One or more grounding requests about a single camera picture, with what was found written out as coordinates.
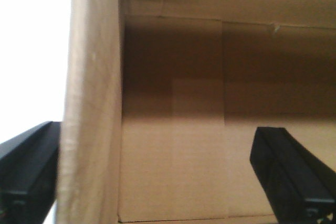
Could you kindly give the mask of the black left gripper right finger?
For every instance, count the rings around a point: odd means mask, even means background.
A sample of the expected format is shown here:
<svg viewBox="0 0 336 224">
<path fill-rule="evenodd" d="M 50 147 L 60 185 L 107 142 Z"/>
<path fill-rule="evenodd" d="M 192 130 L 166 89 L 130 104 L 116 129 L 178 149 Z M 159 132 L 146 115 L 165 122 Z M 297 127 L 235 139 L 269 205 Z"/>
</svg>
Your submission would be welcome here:
<svg viewBox="0 0 336 224">
<path fill-rule="evenodd" d="M 278 223 L 335 223 L 335 171 L 285 128 L 258 127 L 249 160 Z"/>
</svg>

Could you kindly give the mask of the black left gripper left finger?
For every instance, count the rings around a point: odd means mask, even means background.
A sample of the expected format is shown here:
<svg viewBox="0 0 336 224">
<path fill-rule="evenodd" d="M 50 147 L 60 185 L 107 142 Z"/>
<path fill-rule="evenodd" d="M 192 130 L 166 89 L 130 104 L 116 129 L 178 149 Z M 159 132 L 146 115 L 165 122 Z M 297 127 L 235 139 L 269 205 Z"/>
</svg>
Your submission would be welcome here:
<svg viewBox="0 0 336 224">
<path fill-rule="evenodd" d="M 56 199 L 61 122 L 1 144 L 1 223 L 43 223 Z"/>
</svg>

